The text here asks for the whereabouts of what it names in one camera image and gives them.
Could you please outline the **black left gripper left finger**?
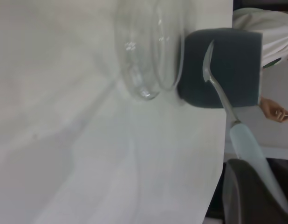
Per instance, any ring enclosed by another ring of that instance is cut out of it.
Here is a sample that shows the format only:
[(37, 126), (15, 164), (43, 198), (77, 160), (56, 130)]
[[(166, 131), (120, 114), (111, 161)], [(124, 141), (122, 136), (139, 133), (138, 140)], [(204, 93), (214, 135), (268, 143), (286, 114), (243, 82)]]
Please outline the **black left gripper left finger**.
[(244, 160), (226, 162), (223, 209), (226, 224), (288, 224), (288, 214)]

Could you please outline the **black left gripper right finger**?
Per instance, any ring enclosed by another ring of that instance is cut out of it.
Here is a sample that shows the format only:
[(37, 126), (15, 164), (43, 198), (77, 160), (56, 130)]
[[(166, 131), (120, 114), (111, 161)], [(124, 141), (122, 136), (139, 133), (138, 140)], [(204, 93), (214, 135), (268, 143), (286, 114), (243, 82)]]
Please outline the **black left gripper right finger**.
[(267, 159), (267, 161), (288, 200), (288, 160)]

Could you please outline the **bare hand of bystander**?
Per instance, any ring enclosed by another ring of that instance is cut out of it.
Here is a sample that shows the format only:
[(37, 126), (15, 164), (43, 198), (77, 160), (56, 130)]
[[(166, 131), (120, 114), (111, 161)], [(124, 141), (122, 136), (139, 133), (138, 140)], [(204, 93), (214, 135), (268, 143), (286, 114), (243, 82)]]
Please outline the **bare hand of bystander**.
[(288, 121), (288, 111), (273, 100), (261, 97), (260, 108), (269, 120), (278, 123)]

